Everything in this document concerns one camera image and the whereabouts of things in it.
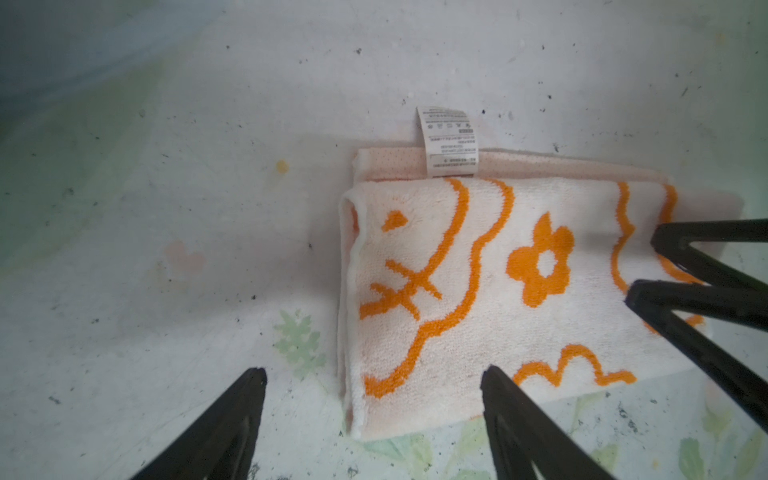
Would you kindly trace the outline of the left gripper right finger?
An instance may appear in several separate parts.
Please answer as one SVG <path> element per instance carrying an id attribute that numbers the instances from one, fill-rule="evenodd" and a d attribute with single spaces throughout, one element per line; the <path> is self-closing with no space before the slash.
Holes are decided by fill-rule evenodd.
<path id="1" fill-rule="evenodd" d="M 484 419 L 499 479 L 610 479 L 495 365 L 481 380 Z"/>

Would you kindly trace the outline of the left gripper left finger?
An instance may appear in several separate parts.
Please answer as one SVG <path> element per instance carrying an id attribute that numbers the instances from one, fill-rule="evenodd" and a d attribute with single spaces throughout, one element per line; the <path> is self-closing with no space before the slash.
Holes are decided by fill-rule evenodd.
<path id="1" fill-rule="evenodd" d="M 246 370 L 136 479 L 246 479 L 267 386 L 262 368 Z"/>

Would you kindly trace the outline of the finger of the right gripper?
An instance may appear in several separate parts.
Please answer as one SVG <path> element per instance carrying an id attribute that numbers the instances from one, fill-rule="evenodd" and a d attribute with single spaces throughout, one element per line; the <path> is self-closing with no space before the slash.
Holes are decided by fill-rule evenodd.
<path id="1" fill-rule="evenodd" d="M 663 258 L 706 284 L 767 292 L 765 283 L 694 248 L 695 242 L 766 243 L 766 219 L 666 223 L 657 227 L 651 245 Z"/>
<path id="2" fill-rule="evenodd" d="M 767 382 L 676 315 L 683 311 L 765 332 L 765 293 L 638 280 L 625 304 L 706 373 L 762 430 L 767 429 Z"/>

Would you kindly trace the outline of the orange patterned white towel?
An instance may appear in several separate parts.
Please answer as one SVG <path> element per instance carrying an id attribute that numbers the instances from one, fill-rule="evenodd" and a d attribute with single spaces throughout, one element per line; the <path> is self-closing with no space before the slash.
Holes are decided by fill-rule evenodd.
<path id="1" fill-rule="evenodd" d="M 482 151 L 441 177 L 426 148 L 361 149 L 340 204 L 338 363 L 358 440 L 483 411 L 492 365 L 543 403 L 692 364 L 624 303 L 688 283 L 659 225 L 736 220 L 742 199 L 599 161 Z"/>

